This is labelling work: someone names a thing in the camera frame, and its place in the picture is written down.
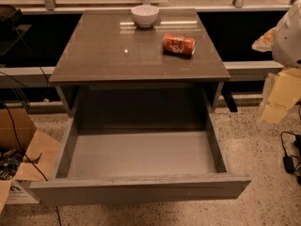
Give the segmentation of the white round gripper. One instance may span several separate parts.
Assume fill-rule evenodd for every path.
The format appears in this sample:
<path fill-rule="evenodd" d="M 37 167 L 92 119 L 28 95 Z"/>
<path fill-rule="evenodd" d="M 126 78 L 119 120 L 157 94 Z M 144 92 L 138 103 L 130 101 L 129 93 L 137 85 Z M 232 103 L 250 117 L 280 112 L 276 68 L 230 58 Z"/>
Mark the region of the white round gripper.
<path fill-rule="evenodd" d="M 273 60 L 295 68 L 269 73 L 265 79 L 257 125 L 268 130 L 279 124 L 301 99 L 301 0 L 271 28 L 255 40 L 252 49 L 271 52 Z"/>

